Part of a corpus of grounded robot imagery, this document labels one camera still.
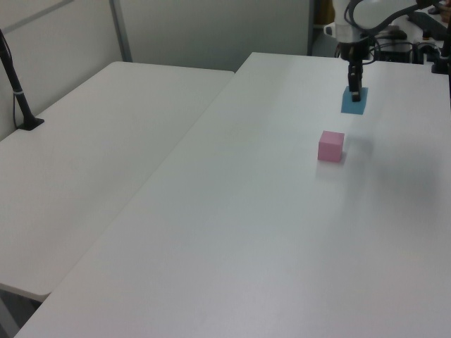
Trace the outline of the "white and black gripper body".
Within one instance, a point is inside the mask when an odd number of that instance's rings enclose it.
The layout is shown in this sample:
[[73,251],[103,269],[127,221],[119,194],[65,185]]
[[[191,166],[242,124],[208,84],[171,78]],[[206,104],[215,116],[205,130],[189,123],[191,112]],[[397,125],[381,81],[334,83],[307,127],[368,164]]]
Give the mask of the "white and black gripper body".
[[369,54],[369,38],[351,25],[331,23],[323,28],[325,35],[336,39],[342,60],[349,63],[363,63]]

